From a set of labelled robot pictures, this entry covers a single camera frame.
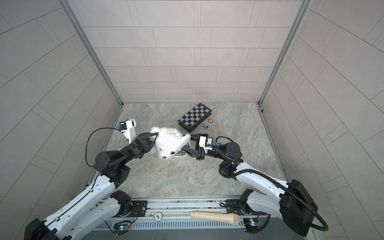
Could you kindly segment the white teddy bear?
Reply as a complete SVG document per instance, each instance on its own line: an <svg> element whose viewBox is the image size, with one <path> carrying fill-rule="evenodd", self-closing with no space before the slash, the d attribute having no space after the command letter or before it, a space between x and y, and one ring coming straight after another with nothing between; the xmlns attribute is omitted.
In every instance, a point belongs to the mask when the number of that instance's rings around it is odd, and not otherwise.
<svg viewBox="0 0 384 240"><path fill-rule="evenodd" d="M183 135L175 128L152 127L150 132L159 133L156 138L155 147L158 157L162 160L174 158L175 154L191 141L190 134Z"/></svg>

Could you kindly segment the blue white striped sweater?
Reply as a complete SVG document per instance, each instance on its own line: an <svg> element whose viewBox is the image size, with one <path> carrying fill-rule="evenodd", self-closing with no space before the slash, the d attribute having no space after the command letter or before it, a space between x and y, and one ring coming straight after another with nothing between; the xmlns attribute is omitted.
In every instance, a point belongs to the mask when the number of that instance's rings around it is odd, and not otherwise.
<svg viewBox="0 0 384 240"><path fill-rule="evenodd" d="M190 143L186 144L184 148L190 148ZM179 152L175 154L175 157L182 157L186 154L186 151L181 149Z"/></svg>

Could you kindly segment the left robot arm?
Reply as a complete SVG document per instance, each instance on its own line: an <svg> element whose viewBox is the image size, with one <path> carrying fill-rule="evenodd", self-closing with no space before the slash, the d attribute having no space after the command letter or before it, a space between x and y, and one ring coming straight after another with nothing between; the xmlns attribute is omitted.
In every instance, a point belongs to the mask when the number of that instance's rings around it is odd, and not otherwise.
<svg viewBox="0 0 384 240"><path fill-rule="evenodd" d="M79 240L107 219L129 214L138 216L132 198L118 187L127 179L129 161L142 158L155 145L158 133L143 133L122 150L100 152L94 168L95 181L57 212L43 221L34 219L26 229L26 240Z"/></svg>

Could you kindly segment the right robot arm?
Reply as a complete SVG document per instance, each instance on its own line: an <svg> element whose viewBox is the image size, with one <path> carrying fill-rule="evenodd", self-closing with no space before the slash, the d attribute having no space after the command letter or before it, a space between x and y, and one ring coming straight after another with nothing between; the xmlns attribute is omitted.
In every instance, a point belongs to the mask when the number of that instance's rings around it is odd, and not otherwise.
<svg viewBox="0 0 384 240"><path fill-rule="evenodd" d="M219 174L222 177L253 187L245 190L239 199L239 208L244 214L264 213L278 217L302 237L307 236L310 228L328 230L328 225L318 214L318 206L299 181L279 180L256 170L242 160L241 148L232 140L221 144L207 134L192 135L191 140L196 142L193 149L188 145L182 147L188 155L197 160L206 156L221 159Z"/></svg>

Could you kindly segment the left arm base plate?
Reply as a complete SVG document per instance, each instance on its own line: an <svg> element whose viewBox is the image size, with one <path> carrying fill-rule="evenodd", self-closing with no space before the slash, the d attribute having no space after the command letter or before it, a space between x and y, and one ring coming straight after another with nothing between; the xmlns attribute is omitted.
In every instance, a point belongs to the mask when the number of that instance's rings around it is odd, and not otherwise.
<svg viewBox="0 0 384 240"><path fill-rule="evenodd" d="M147 201L130 201L129 203L123 203L120 207L118 216L121 218L144 217L147 207Z"/></svg>

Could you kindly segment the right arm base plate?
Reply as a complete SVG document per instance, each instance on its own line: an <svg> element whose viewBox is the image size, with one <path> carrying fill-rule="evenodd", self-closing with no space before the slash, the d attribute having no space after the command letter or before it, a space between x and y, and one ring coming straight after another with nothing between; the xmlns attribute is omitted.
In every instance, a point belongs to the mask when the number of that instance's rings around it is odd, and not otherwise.
<svg viewBox="0 0 384 240"><path fill-rule="evenodd" d="M227 210L227 213L234 213L239 216L267 216L264 212L255 212L245 203L240 202L236 199L228 199L223 203L220 203L220 207Z"/></svg>

